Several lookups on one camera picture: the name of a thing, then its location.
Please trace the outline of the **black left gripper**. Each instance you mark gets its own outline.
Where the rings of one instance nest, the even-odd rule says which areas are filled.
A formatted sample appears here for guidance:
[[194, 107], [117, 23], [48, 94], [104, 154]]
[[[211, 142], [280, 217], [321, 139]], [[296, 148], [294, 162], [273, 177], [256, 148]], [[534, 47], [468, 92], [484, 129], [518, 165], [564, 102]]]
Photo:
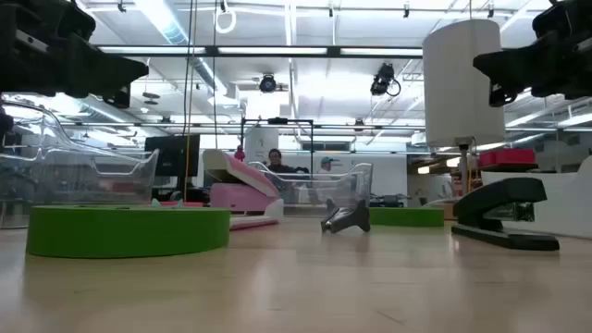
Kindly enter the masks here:
[[130, 84], [148, 74], [140, 61], [86, 43], [94, 19], [76, 0], [0, 0], [0, 91], [52, 91], [68, 48], [68, 94], [130, 107]]

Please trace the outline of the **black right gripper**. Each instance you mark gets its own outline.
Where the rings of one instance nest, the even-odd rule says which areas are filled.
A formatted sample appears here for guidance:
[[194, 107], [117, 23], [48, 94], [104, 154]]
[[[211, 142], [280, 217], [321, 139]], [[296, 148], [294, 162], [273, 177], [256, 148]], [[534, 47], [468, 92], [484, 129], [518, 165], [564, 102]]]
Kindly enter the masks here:
[[[549, 2], [533, 20], [533, 42], [474, 58], [474, 68], [490, 80], [491, 107], [513, 103], [524, 90], [536, 97], [592, 97], [592, 0]], [[541, 74], [535, 81], [538, 49]]]

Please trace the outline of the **black stapler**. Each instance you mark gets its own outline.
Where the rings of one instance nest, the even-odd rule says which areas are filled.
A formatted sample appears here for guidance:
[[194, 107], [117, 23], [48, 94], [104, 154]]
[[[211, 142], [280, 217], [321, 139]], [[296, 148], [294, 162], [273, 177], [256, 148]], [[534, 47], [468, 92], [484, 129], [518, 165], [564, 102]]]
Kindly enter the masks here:
[[452, 208], [457, 224], [451, 232], [502, 248], [556, 252], [559, 241], [549, 235], [507, 231], [499, 219], [485, 214], [506, 204], [535, 204], [548, 199], [540, 179], [519, 177], [484, 185], [462, 197]]

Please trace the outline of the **green masking tape roll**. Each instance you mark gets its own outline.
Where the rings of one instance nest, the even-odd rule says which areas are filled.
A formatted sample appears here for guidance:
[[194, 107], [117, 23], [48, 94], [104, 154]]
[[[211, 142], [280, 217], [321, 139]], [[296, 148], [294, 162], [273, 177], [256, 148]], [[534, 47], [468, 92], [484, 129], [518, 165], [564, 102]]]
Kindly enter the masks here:
[[444, 211], [438, 208], [373, 207], [370, 224], [387, 227], [440, 228], [444, 226]]
[[229, 230], [230, 211], [220, 208], [35, 206], [26, 253], [83, 259], [202, 253], [227, 246]]

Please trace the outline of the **pink and white stapler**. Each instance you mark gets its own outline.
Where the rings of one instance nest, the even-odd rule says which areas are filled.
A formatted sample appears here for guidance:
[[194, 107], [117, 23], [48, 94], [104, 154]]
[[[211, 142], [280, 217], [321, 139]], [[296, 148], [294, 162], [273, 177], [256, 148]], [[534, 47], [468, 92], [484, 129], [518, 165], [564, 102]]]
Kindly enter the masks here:
[[231, 230], [276, 225], [284, 218], [279, 190], [254, 167], [221, 150], [207, 149], [203, 172], [213, 179], [210, 206], [231, 212]]

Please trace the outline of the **black staple remover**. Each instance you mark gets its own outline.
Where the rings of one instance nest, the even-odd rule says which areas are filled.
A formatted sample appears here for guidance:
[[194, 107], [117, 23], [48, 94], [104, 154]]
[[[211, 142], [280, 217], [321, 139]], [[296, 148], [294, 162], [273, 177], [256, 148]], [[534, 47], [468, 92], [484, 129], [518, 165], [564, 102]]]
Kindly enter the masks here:
[[370, 211], [366, 200], [354, 206], [338, 207], [332, 199], [327, 200], [327, 216], [320, 222], [323, 232], [338, 233], [345, 228], [358, 227], [363, 232], [371, 230]]

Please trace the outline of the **red storage box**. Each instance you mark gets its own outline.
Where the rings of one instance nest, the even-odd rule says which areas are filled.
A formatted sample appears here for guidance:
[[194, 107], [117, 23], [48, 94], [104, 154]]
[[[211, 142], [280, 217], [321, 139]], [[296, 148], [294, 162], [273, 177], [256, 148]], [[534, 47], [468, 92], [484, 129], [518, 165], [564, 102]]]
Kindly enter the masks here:
[[538, 168], [536, 155], [532, 149], [499, 149], [479, 156], [479, 166], [491, 172], [525, 172]]

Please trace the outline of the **black monitor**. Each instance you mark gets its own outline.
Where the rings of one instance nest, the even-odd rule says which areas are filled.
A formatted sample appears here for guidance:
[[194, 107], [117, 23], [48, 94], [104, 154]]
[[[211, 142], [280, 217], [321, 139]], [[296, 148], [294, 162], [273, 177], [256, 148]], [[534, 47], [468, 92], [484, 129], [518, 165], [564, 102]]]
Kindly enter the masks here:
[[148, 137], [144, 150], [159, 151], [155, 170], [157, 177], [195, 177], [198, 174], [199, 135]]

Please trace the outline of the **clear plastic bin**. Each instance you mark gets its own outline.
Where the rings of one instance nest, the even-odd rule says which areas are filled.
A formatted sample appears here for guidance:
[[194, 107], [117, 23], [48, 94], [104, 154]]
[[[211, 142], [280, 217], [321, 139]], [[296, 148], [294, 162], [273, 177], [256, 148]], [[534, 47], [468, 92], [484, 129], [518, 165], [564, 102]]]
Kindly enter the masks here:
[[0, 229], [52, 204], [148, 204], [159, 152], [121, 154], [72, 140], [49, 111], [0, 103]]
[[284, 201], [285, 216], [327, 216], [335, 207], [353, 210], [357, 204], [368, 205], [371, 196], [373, 165], [360, 163], [342, 173], [278, 173], [263, 163], [250, 167], [272, 181]]

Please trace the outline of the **overhead light bar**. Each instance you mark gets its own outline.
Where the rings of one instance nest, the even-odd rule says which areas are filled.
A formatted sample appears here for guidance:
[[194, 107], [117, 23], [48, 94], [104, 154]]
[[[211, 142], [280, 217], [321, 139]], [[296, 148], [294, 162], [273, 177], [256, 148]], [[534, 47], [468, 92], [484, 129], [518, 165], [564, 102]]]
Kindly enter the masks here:
[[99, 45], [108, 54], [146, 57], [310, 57], [421, 59], [421, 48], [350, 46]]

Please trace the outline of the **white plastic bin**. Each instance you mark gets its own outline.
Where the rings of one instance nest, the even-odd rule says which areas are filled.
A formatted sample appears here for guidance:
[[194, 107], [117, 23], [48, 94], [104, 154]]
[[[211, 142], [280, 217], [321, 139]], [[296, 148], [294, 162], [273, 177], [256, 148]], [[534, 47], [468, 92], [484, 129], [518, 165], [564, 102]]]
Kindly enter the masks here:
[[534, 204], [534, 221], [507, 221], [509, 228], [592, 240], [592, 155], [574, 173], [482, 172], [484, 185], [510, 178], [540, 179], [548, 199]]

